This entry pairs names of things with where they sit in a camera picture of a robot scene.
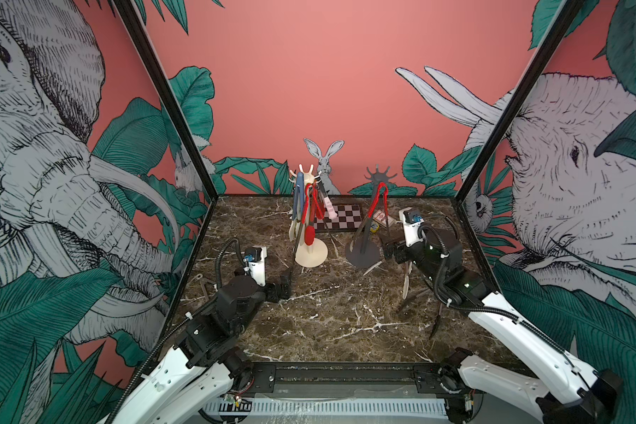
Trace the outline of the cream utensil rack stand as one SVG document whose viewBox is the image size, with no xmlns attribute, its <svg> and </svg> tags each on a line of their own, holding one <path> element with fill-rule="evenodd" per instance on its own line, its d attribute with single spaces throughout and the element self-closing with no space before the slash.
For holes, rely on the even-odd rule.
<svg viewBox="0 0 636 424">
<path fill-rule="evenodd" d="M 314 166 L 305 171 L 290 171 L 293 189 L 293 213 L 289 238 L 295 243 L 294 259 L 303 268 L 317 268 L 328 257 L 328 247 L 316 236 L 314 220 L 324 217 L 323 203 L 319 194 L 318 178 Z"/>
</svg>

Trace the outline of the dark grey utensil rack stand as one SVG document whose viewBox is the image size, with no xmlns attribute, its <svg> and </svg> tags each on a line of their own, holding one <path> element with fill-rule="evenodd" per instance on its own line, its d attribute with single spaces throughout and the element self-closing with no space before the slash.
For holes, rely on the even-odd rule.
<svg viewBox="0 0 636 424">
<path fill-rule="evenodd" d="M 382 203 L 385 229 L 387 233 L 390 234 L 388 183 L 396 174 L 390 176 L 389 170 L 390 167 L 387 167 L 384 171 L 380 171 L 378 165 L 374 172 L 367 169 L 366 178 L 371 182 L 372 186 L 369 209 L 364 215 L 350 244 L 346 247 L 346 259 L 357 269 L 367 269 L 376 265 L 379 261 L 379 247 L 370 241 L 371 227 L 374 222 L 374 215 L 378 211 L 379 203 Z"/>
</svg>

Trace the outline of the pink steel tongs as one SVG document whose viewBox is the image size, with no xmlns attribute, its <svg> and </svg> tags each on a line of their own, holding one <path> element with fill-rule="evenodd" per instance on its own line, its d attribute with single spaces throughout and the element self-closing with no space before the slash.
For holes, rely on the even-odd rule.
<svg viewBox="0 0 636 424">
<path fill-rule="evenodd" d="M 335 208 L 332 205 L 332 202 L 330 200 L 330 197 L 327 194 L 327 191 L 323 185 L 323 183 L 321 181 L 319 181 L 317 183 L 318 186 L 318 192 L 321 196 L 322 202 L 323 202 L 323 206 L 325 208 L 325 214 L 328 217 L 328 219 L 330 219 L 330 221 L 336 221 L 338 218 L 337 212 L 335 210 Z"/>
</svg>

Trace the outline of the red looped steel tongs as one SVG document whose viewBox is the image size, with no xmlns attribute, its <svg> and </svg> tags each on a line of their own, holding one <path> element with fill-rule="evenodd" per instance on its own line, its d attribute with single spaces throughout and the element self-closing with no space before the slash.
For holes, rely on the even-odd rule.
<svg viewBox="0 0 636 424">
<path fill-rule="evenodd" d="M 370 225 L 373 222 L 373 214 L 378 210 L 379 203 L 382 203 L 382 210 L 385 214 L 389 215 L 388 208 L 389 188 L 385 182 L 380 182 L 376 190 L 373 192 L 369 211 L 367 217 L 361 223 L 359 229 L 356 231 L 356 235 L 353 239 L 353 246 L 359 246 L 359 253 L 364 254 L 369 244 Z"/>
</svg>

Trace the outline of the red handled steel tongs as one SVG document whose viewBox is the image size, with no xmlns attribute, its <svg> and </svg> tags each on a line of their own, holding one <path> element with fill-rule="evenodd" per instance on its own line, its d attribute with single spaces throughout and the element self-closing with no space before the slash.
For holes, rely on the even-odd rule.
<svg viewBox="0 0 636 424">
<path fill-rule="evenodd" d="M 312 184 L 306 184 L 306 185 L 304 185 L 304 189 L 303 189 L 303 192 L 302 192 L 302 196 L 301 196 L 301 210 L 300 210 L 300 222 L 302 224 L 305 224 L 305 222 L 307 220 L 307 211 L 309 210 L 309 206 L 310 206 L 312 188 L 313 188 Z"/>
</svg>

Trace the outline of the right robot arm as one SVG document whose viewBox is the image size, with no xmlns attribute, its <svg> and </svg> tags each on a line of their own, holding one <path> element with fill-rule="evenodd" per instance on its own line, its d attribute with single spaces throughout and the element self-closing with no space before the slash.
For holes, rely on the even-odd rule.
<svg viewBox="0 0 636 424">
<path fill-rule="evenodd" d="M 405 225 L 398 237 L 383 237 L 383 253 L 410 263 L 439 303 L 466 314 L 515 354 L 534 376 L 493 365 L 457 349 L 440 369 L 445 389 L 487 392 L 540 423 L 610 423 L 618 411 L 623 380 L 572 355 L 524 318 L 502 293 L 462 263 L 462 246 L 450 231 L 426 223 Z"/>
</svg>

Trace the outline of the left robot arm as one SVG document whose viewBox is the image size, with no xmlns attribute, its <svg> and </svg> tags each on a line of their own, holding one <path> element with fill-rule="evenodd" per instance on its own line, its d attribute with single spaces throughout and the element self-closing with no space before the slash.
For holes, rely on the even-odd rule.
<svg viewBox="0 0 636 424">
<path fill-rule="evenodd" d="M 291 297 L 293 266 L 265 279 L 265 247 L 238 251 L 240 266 L 228 284 L 171 333 L 174 343 L 150 373 L 136 372 L 102 423 L 185 423 L 208 403 L 254 386 L 254 365 L 237 346 L 260 307 Z"/>
</svg>

